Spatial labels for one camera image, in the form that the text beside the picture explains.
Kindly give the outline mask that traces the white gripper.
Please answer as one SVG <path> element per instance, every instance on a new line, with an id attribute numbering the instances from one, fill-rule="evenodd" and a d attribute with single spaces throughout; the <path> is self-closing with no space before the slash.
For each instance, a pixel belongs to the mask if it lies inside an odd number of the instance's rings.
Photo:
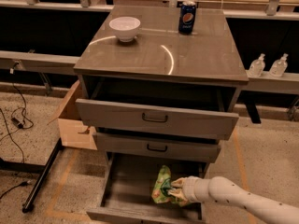
<path id="1" fill-rule="evenodd" d="M 171 182 L 171 186 L 174 188 L 182 189 L 170 189 L 169 195 L 174 196 L 183 201 L 189 201 L 190 203 L 201 203 L 203 201 L 201 185 L 203 179 L 195 176 L 181 177 Z"/>

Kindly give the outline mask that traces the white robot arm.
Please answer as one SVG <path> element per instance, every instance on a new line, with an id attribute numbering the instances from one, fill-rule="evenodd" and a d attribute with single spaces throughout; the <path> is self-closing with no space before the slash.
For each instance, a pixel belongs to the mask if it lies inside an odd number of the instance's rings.
<path id="1" fill-rule="evenodd" d="M 299 224 L 298 207 L 253 194 L 222 176 L 211 179 L 182 177 L 171 186 L 170 195 L 189 203 L 213 202 L 238 207 L 266 224 Z"/>

